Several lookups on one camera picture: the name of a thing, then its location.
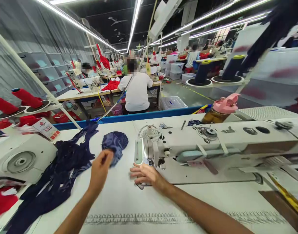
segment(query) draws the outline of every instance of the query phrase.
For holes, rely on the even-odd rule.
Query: white t-shirt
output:
[[[138,72],[133,76],[134,78],[126,90],[125,109],[127,111],[143,111],[149,108],[147,88],[152,87],[153,81],[145,73]],[[124,76],[118,88],[123,90],[131,78],[132,75]]]

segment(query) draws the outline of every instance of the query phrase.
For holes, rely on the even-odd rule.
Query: pink bottle cap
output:
[[[213,109],[222,114],[232,114],[238,109],[236,101],[240,94],[230,94],[228,97],[222,97],[213,104]]]

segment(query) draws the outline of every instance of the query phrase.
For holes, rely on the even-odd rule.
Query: measuring tape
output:
[[[250,224],[287,224],[276,211],[226,212],[243,225]],[[138,213],[138,214],[90,214],[84,225],[160,225],[196,224],[186,214],[180,213]]]

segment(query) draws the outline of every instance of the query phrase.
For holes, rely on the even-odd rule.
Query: sewing machine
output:
[[[298,163],[298,118],[184,126],[161,133],[158,141],[136,140],[135,162],[154,166],[173,184],[213,182],[230,173],[239,173],[241,180],[247,176],[243,171],[252,168]]]

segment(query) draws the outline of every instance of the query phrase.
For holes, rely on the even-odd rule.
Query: navy thread spool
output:
[[[235,55],[229,62],[226,70],[222,75],[222,80],[232,80],[236,75],[237,71],[245,58],[245,55]]]
[[[199,65],[198,72],[194,78],[194,83],[196,85],[203,84],[205,82],[205,79],[207,78],[207,74],[211,69],[211,61],[210,60],[204,60]]]

